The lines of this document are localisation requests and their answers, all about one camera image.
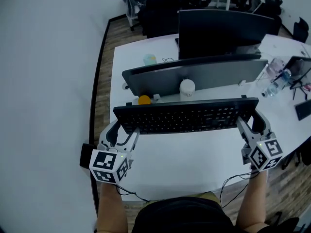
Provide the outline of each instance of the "computer monitor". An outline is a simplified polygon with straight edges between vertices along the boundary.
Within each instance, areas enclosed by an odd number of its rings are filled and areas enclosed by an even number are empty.
[[[195,90],[252,82],[268,63],[260,57],[237,54],[178,60],[126,70],[122,76],[135,96],[168,96],[179,93],[184,79],[191,79]]]
[[[311,58],[293,56],[286,69],[291,71],[291,89],[300,88],[311,84]]]
[[[274,19],[223,10],[179,12],[179,59],[255,53]]]

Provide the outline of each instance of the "forearm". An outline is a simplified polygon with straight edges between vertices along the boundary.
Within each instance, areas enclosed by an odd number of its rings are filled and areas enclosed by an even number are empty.
[[[267,171],[249,180],[248,187],[239,210],[237,226],[246,229],[266,220]]]
[[[128,233],[127,216],[121,195],[112,184],[103,183],[98,209],[97,231]]]

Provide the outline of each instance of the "black baseboard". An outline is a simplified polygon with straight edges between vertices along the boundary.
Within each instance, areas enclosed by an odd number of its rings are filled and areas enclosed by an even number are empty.
[[[111,18],[109,21],[113,22],[113,21],[116,21],[116,20],[119,20],[119,19],[122,19],[122,18],[125,18],[125,17],[126,17],[126,14],[118,16],[118,17]]]
[[[284,24],[282,23],[282,27],[285,29],[285,31],[291,36],[291,37],[294,37],[293,34],[288,30],[288,28],[286,28],[284,26]]]
[[[94,145],[95,139],[94,139],[94,123],[95,123],[95,105],[96,105],[96,95],[97,95],[97,86],[98,86],[98,78],[99,78],[99,72],[101,69],[101,63],[102,63],[102,56],[104,51],[105,42],[107,39],[107,34],[109,31],[110,23],[119,19],[122,19],[126,17],[126,14],[114,17],[108,21],[106,31],[104,33],[101,49],[99,51],[99,56],[97,60],[96,70],[95,70],[95,77],[94,77],[94,83],[93,83],[93,91],[92,91],[92,100],[91,100],[91,109],[90,109],[90,116],[89,116],[89,133],[88,133],[88,143]],[[91,187],[92,187],[92,193],[93,193],[93,200],[95,205],[96,214],[98,214],[98,206],[99,206],[99,197],[98,197],[98,191],[97,191],[97,184],[96,180],[93,177],[92,173],[91,175]]]

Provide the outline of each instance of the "white wall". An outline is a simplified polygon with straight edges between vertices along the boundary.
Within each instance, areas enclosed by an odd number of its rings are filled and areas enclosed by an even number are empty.
[[[88,142],[105,0],[0,0],[0,225],[92,232]]]
[[[284,11],[281,15],[283,25],[291,32],[294,32],[294,23],[299,22],[302,17],[311,28],[311,0],[283,0],[281,6]],[[307,39],[307,44],[311,45],[311,36]]]
[[[125,3],[122,0],[104,0],[107,7],[106,15],[109,19],[124,15],[126,13]]]

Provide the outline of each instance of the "cable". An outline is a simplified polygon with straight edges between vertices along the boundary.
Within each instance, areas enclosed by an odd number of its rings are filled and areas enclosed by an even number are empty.
[[[117,193],[119,193],[120,195],[122,195],[122,196],[126,196],[126,195],[130,195],[131,193],[128,193],[128,194],[122,194],[122,193],[120,193],[119,192],[119,190],[118,190],[118,186],[116,185],[116,191],[117,191]]]
[[[145,199],[141,198],[140,196],[138,196],[136,192],[130,192],[130,191],[126,190],[125,188],[119,186],[119,185],[115,185],[115,186],[116,186],[117,193],[119,193],[120,195],[127,196],[127,195],[130,195],[130,194],[133,194],[133,195],[135,195],[137,198],[139,198],[142,201],[150,202],[149,200],[145,200]],[[121,194],[118,189],[121,189],[124,192],[127,192],[128,194]]]
[[[171,59],[172,61],[175,61],[173,58],[167,58],[167,59],[162,58],[164,62],[168,62],[169,59]]]
[[[242,178],[244,180],[249,180],[249,178],[243,178],[242,176],[251,175],[251,174],[252,174],[252,172],[248,172],[248,173],[244,173],[244,174],[237,174],[237,175],[234,175],[234,176],[226,179],[224,181],[224,183],[223,183],[223,187],[222,187],[221,192],[220,192],[219,202],[221,203],[221,201],[222,201],[222,193],[223,193],[224,187],[230,180],[232,180],[233,178],[236,178],[236,177],[240,177],[240,178]]]
[[[251,174],[255,174],[255,173],[256,173],[256,175],[253,176],[253,177],[250,177],[250,178],[244,178],[244,177],[243,177],[243,176],[251,175]],[[232,179],[234,179],[234,178],[236,178],[236,177],[240,177],[240,178],[243,179],[243,180],[251,180],[251,179],[257,177],[259,174],[260,174],[260,173],[259,173],[258,171],[257,171],[257,172],[249,172],[249,173],[244,173],[244,174],[237,174],[237,175],[234,175],[234,176],[232,176],[232,177],[226,179],[226,180],[224,181],[223,187],[222,187],[222,189],[221,189],[221,191],[220,191],[219,202],[221,203],[222,193],[223,193],[224,187],[225,187],[225,185],[226,185],[230,180],[232,180]],[[117,193],[120,194],[120,195],[122,195],[122,196],[127,196],[127,195],[130,195],[130,194],[133,194],[133,195],[135,195],[137,198],[139,198],[139,199],[142,200],[142,201],[150,202],[149,200],[143,199],[143,198],[141,198],[140,196],[138,196],[136,192],[130,192],[130,191],[126,190],[125,188],[119,186],[119,185],[115,185],[115,186],[116,186]],[[227,205],[229,205],[233,200],[235,200],[235,199],[246,189],[247,186],[248,186],[248,184],[243,188],[243,190],[242,190],[241,192],[239,192],[232,200],[230,200],[230,201],[229,201],[225,206],[223,206],[222,208],[225,208],[225,207],[226,207]],[[122,194],[122,193],[120,193],[120,191],[119,191],[118,189],[121,189],[121,190],[123,190],[124,192],[127,192],[127,194]]]
[[[229,205],[233,200],[235,200],[237,197],[238,197],[238,195],[240,195],[244,190],[245,190],[245,188],[248,186],[248,184],[242,189],[242,191],[241,192],[239,192],[238,194],[237,194],[237,196],[235,196],[232,200],[230,200],[229,201],[229,203],[228,204],[226,204],[224,207],[222,207],[223,209],[227,206],[227,205]]]
[[[253,176],[253,177],[250,177],[250,178],[244,178],[244,177],[242,177],[242,176],[245,176],[245,175],[251,175],[251,174],[255,174],[255,173],[256,173],[256,175]],[[223,193],[224,187],[225,187],[225,185],[226,185],[230,180],[232,180],[233,178],[236,178],[236,177],[240,177],[241,179],[244,179],[244,180],[251,180],[251,179],[257,177],[259,174],[260,174],[260,173],[259,173],[258,171],[257,171],[257,172],[253,172],[253,173],[250,172],[250,173],[245,173],[245,174],[237,174],[237,175],[234,175],[234,176],[230,177],[229,179],[226,179],[226,180],[224,181],[223,187],[222,187],[222,189],[221,189],[221,191],[220,191],[219,202],[221,203],[222,193]],[[226,204],[224,207],[222,207],[222,208],[225,208],[225,207],[226,207],[227,205],[229,205],[233,200],[235,200],[235,199],[238,197],[238,195],[240,195],[240,194],[245,190],[246,187],[244,187],[243,190],[237,194],[237,196],[235,196],[231,201],[229,201],[229,203],[227,203],[227,204]]]

